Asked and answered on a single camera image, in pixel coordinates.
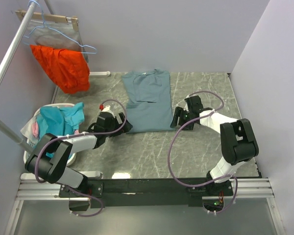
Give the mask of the slate blue polo shirt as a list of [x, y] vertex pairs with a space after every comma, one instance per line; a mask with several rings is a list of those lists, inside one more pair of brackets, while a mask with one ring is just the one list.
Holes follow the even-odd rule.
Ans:
[[128, 95], [130, 133], [173, 131], [170, 73], [166, 70], [131, 71], [122, 76]]

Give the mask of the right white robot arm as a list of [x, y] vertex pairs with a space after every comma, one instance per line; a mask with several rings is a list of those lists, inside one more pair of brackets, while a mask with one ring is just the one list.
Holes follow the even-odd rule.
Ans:
[[205, 189], [210, 195], [222, 190], [222, 183], [232, 177], [237, 169], [259, 154], [259, 147], [252, 125], [247, 118], [236, 119], [205, 108], [198, 95], [184, 99], [186, 105], [176, 107], [171, 128], [180, 126], [183, 130], [193, 130], [197, 123], [220, 134], [222, 157], [208, 172]]

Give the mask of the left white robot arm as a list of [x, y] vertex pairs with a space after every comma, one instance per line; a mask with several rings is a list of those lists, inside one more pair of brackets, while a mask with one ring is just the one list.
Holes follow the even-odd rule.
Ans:
[[129, 132], [133, 126], [123, 113], [119, 117], [122, 123], [111, 112], [103, 111], [86, 132], [70, 137], [45, 134], [29, 155], [25, 169], [44, 182], [68, 185], [76, 196], [84, 196], [88, 191], [87, 177], [67, 167], [70, 155], [99, 148], [106, 138]]

